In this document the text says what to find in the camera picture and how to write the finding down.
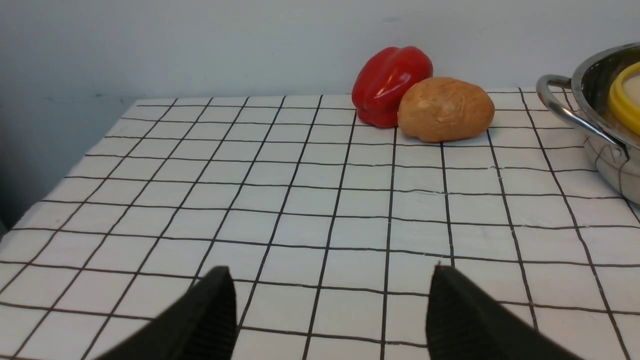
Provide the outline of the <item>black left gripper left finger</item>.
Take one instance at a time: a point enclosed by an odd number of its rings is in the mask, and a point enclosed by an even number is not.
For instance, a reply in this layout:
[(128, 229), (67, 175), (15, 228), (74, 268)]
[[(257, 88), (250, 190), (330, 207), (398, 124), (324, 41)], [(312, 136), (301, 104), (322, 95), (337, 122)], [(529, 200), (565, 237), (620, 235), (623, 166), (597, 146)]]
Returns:
[(227, 266), (210, 269), (158, 317), (99, 360), (230, 360), (237, 334), (237, 294)]

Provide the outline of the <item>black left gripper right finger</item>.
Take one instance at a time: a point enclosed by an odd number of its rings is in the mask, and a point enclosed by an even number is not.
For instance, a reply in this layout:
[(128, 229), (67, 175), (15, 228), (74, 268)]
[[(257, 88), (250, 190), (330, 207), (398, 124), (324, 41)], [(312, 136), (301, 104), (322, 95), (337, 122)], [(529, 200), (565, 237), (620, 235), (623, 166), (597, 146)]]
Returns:
[(425, 320), (432, 360), (576, 360), (452, 266), (437, 265)]

